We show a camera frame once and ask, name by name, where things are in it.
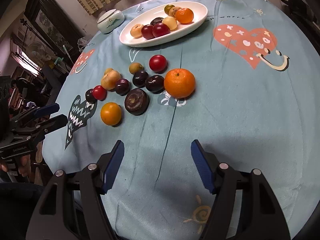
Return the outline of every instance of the round table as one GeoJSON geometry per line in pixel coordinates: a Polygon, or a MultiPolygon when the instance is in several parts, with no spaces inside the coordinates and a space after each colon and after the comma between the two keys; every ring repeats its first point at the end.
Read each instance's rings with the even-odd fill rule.
{"type": "MultiPolygon", "coordinates": [[[[68,126],[49,135],[43,155],[52,171],[75,172],[110,152],[119,139],[125,155],[113,188],[102,196],[118,235],[131,240],[198,239],[214,196],[204,188],[190,152],[198,139],[207,152],[234,169],[262,170],[283,209],[291,237],[319,201],[319,55],[300,29],[267,0],[191,0],[208,8],[194,32],[150,48],[120,43],[125,25],[159,5],[183,0],[151,0],[125,10],[125,22],[109,34],[98,32],[68,76],[57,114],[68,126]],[[134,116],[124,98],[108,91],[95,104],[85,92],[100,84],[106,68],[129,81],[128,66],[164,55],[166,70],[186,68],[196,91],[176,100],[152,94],[147,111],[134,116]],[[118,103],[123,120],[106,126],[100,110],[118,103]]],[[[237,194],[229,234],[236,231],[237,194]]]]}

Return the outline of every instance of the window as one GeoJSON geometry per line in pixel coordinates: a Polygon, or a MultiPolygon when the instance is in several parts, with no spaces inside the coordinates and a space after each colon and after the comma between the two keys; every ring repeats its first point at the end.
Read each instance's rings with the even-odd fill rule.
{"type": "MultiPolygon", "coordinates": [[[[17,53],[21,53],[21,49],[18,47],[17,53]]],[[[24,69],[30,71],[33,75],[38,76],[39,75],[39,66],[35,64],[31,59],[28,58],[28,56],[22,51],[21,57],[17,57],[14,54],[12,54],[14,59],[23,67],[24,69]]]]}

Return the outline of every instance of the pink heart print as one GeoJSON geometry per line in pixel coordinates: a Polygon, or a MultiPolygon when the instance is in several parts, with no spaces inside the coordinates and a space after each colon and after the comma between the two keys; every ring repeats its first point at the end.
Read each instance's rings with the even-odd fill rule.
{"type": "Polygon", "coordinates": [[[274,34],[263,28],[248,31],[238,25],[223,24],[213,29],[213,36],[223,46],[243,57],[253,69],[261,60],[257,54],[269,54],[277,45],[274,34]]]}
{"type": "Polygon", "coordinates": [[[87,53],[81,53],[79,58],[77,59],[76,63],[73,65],[69,75],[72,75],[73,73],[79,73],[85,65],[87,64],[87,59],[91,57],[92,53],[95,51],[95,49],[89,50],[87,53]]]}

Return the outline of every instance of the framed painting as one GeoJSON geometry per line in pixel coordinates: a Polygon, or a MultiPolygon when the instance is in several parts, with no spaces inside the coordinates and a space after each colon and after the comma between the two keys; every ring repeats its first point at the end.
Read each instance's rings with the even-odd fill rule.
{"type": "Polygon", "coordinates": [[[63,49],[65,45],[76,62],[80,55],[77,43],[82,35],[55,0],[28,0],[24,15],[58,57],[64,57],[69,65],[73,65],[63,49]]]}

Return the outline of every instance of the small yellow fruit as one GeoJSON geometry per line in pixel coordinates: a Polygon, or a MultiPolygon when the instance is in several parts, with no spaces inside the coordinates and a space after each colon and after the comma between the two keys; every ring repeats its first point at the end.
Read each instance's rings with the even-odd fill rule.
{"type": "Polygon", "coordinates": [[[106,125],[116,125],[121,121],[121,108],[117,103],[106,103],[100,112],[101,120],[106,125]]]}
{"type": "Polygon", "coordinates": [[[107,69],[104,71],[104,74],[103,74],[103,75],[108,74],[108,72],[110,72],[111,70],[113,70],[113,68],[111,68],[111,67],[107,68],[107,69]]]}
{"type": "Polygon", "coordinates": [[[178,26],[177,20],[171,16],[164,18],[162,20],[162,23],[167,25],[169,27],[170,31],[173,31],[178,26]]]}
{"type": "Polygon", "coordinates": [[[105,90],[111,90],[116,87],[116,82],[121,78],[121,75],[116,70],[110,70],[101,79],[101,85],[105,90]]]}
{"type": "Polygon", "coordinates": [[[181,7],[179,7],[179,6],[172,7],[172,8],[170,9],[170,11],[169,11],[169,16],[175,18],[175,17],[176,17],[176,12],[177,12],[179,9],[181,9],[181,7]]]}
{"type": "Polygon", "coordinates": [[[140,38],[142,37],[141,29],[143,27],[143,24],[136,24],[135,26],[132,27],[130,34],[134,38],[140,38]]]}
{"type": "Polygon", "coordinates": [[[143,66],[138,62],[133,62],[129,66],[129,72],[134,75],[138,70],[143,70],[143,66]]]}

